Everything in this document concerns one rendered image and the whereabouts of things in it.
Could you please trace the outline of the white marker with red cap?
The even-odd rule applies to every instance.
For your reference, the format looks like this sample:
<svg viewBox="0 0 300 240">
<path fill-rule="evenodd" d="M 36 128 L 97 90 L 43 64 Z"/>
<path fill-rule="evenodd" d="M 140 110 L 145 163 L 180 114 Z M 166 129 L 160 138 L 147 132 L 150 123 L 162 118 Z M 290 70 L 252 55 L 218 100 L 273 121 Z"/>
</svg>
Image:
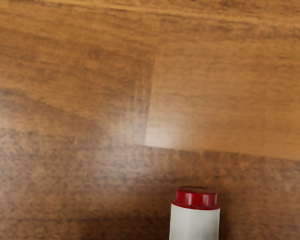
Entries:
<svg viewBox="0 0 300 240">
<path fill-rule="evenodd" d="M 217 192 L 181 186 L 171 201 L 169 240 L 219 240 Z"/>
</svg>

